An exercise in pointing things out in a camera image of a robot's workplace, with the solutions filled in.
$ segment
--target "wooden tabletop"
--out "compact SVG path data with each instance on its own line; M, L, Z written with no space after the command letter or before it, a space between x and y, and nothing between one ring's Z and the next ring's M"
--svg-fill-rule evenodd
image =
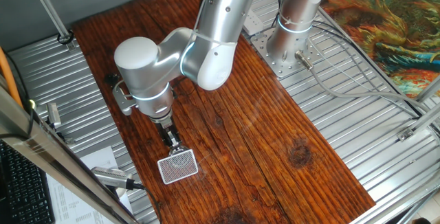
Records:
M107 74L116 47L133 36L160 43L194 25L199 0L134 0L73 26L142 183L164 223L349 223L375 205L327 141L241 36L228 81L175 90L174 121L199 173L164 185L165 147L149 118L119 110Z

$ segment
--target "metal mounting plate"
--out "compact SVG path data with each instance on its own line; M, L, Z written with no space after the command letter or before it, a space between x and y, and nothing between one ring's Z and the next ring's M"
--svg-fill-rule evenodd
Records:
M264 31L262 34L258 34L253 36L250 41L253 46L255 46L259 56L266 61L278 79L288 77L294 74L297 71L304 69L303 64L299 60L295 61L283 61L281 58L273 59L267 53L267 40L274 32L275 28L271 28L269 30ZM309 45L309 53L306 55L307 59L310 60L311 63L314 63L320 59L322 56L319 51L313 46L313 43L310 41L310 38L307 39L307 44Z

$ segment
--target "black keyboard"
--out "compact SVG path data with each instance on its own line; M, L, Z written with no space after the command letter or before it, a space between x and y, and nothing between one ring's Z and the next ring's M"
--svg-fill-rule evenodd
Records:
M46 174L3 141L0 141L0 158L3 175L0 180L5 188L3 201L9 205L10 223L53 223Z

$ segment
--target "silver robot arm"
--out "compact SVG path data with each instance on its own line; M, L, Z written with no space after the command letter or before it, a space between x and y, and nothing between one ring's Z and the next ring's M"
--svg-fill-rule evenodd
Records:
M321 0L283 0L275 32L267 42L271 58L295 61L307 53L307 37ZM136 106L156 123L171 154L181 151L173 125L170 81L186 76L205 90L218 89L232 70L235 48L252 0L203 0L193 30L172 31L159 45L143 37L130 38L115 51L115 63L134 100L122 98L129 115Z
M307 38L322 0L283 0L276 28L267 41L267 52L276 62L296 60L296 52L308 54Z
M121 43L115 63L138 109L152 121L171 113L170 81L186 76L205 90L229 77L235 47L252 0L203 0L196 22L171 32L159 45L135 37Z

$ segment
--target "colorful painting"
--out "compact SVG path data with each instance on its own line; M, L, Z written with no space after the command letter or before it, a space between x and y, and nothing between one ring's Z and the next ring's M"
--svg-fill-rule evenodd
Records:
M407 96L440 74L440 0L324 0L322 7Z

